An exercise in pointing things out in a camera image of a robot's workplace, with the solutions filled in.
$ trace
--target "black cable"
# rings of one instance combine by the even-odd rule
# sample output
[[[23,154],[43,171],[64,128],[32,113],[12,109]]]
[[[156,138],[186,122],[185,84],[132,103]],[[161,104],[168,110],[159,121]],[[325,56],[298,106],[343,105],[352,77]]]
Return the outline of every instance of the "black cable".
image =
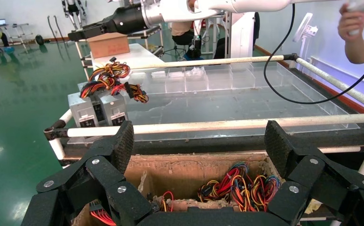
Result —
[[[324,103],[324,102],[327,102],[327,101],[331,101],[331,100],[334,100],[338,97],[340,97],[341,95],[344,95],[345,93],[347,93],[348,91],[350,91],[351,89],[353,89],[356,85],[358,85],[360,82],[362,82],[362,80],[364,79],[364,74],[362,75],[361,78],[359,78],[352,86],[350,86],[348,89],[344,90],[343,92],[331,97],[331,98],[328,98],[328,99],[325,99],[325,100],[321,100],[321,101],[315,101],[315,102],[301,102],[301,101],[295,101],[295,100],[291,100],[291,99],[288,99],[286,97],[284,97],[283,95],[281,95],[280,93],[278,93],[275,88],[273,88],[273,86],[271,85],[271,83],[269,82],[268,78],[267,78],[267,66],[271,60],[271,58],[275,55],[275,53],[279,50],[279,48],[283,45],[283,43],[286,41],[287,37],[289,36],[290,32],[292,31],[292,28],[293,28],[293,24],[294,24],[294,17],[295,17],[295,4],[293,4],[293,15],[292,15],[292,21],[290,23],[290,28],[289,28],[289,31],[287,32],[287,35],[285,36],[285,38],[282,40],[282,42],[277,46],[277,48],[275,49],[275,51],[273,51],[273,53],[269,56],[267,62],[265,63],[265,67],[264,67],[264,78],[265,78],[265,81],[267,82],[267,84],[269,85],[269,87],[271,88],[271,90],[276,93],[279,97],[287,100],[287,101],[290,101],[290,102],[293,102],[293,103],[296,103],[296,104],[302,104],[302,105],[315,105],[315,104],[321,104],[321,103]]]

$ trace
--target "reflective floor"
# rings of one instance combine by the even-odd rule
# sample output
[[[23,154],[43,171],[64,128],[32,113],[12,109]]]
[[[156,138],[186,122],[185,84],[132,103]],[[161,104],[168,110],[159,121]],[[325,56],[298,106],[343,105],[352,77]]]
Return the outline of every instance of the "reflective floor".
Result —
[[[165,49],[174,46],[169,35],[164,40]],[[85,80],[73,43],[30,45],[28,54],[17,46],[0,55],[0,226],[20,225],[36,184],[61,169],[42,131],[68,109],[67,95]]]

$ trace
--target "robotic arm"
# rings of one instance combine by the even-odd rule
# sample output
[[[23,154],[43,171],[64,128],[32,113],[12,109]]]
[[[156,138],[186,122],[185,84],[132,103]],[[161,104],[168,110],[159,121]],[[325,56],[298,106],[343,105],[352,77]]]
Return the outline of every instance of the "robotic arm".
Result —
[[[118,8],[103,21],[69,33],[70,40],[81,40],[104,33],[131,34],[161,22],[205,19],[225,10],[232,13],[279,11],[289,4],[330,0],[197,0],[194,12],[187,0],[141,0],[140,4]]]

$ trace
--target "brown box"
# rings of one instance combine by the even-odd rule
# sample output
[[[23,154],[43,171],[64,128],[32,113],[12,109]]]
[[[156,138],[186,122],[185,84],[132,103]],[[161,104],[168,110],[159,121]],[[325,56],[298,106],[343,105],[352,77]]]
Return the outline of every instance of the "brown box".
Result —
[[[188,207],[201,209],[220,209],[238,206],[224,200],[198,202],[197,190],[209,180],[220,180],[231,166],[245,162],[249,166],[251,178],[258,174],[276,175],[280,178],[275,166],[264,153],[214,153],[214,154],[172,154],[172,155],[133,155],[124,176],[144,197],[150,193],[155,199],[165,191],[172,191],[174,201],[168,199],[174,211],[186,211]],[[316,210],[320,204],[309,206]],[[88,205],[77,217],[73,226],[104,226],[97,219],[89,216]]]
[[[128,38],[124,34],[107,33],[90,38],[87,41],[93,58],[129,53]]]

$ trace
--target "colorful wires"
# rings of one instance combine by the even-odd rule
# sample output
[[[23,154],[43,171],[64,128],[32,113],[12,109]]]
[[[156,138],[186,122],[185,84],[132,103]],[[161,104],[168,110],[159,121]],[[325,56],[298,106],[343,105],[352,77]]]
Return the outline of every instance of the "colorful wires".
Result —
[[[126,91],[130,98],[142,103],[147,103],[149,97],[146,92],[141,89],[140,85],[122,84],[120,79],[129,75],[131,69],[126,64],[113,62],[106,64],[102,68],[94,70],[89,77],[89,82],[81,89],[81,98],[90,97],[96,91],[111,90],[111,95],[117,95],[120,91]]]
[[[244,175],[248,173],[248,167],[240,162],[232,166],[229,172],[224,176],[223,180],[219,183],[216,180],[209,181],[206,185],[202,185],[198,190],[198,197],[202,202],[215,201],[222,198],[228,199],[227,195],[230,192],[232,178],[237,175]]]
[[[128,82],[114,86],[111,90],[111,95],[117,95],[122,90],[127,92],[129,97],[133,98],[135,101],[140,101],[142,103],[147,103],[149,101],[149,97],[146,92],[141,89],[140,85],[132,85]]]
[[[114,221],[110,218],[107,212],[103,209],[91,211],[91,215],[107,225],[116,226],[116,223],[114,223]]]
[[[280,187],[275,176],[258,175],[254,181],[248,176],[248,166],[237,163],[229,170],[221,183],[209,181],[198,190],[202,202],[220,200],[234,201],[240,211],[267,211],[268,203]]]
[[[89,211],[93,217],[97,218],[103,223],[110,226],[116,226],[116,223],[114,223],[111,217],[103,209],[103,206],[98,200],[89,203]]]
[[[89,77],[89,81],[94,81],[96,76],[108,74],[111,77],[115,77],[116,79],[125,78],[131,72],[131,68],[124,64],[120,64],[120,62],[114,62],[112,64],[106,64],[104,67],[98,68],[94,70],[91,77]]]

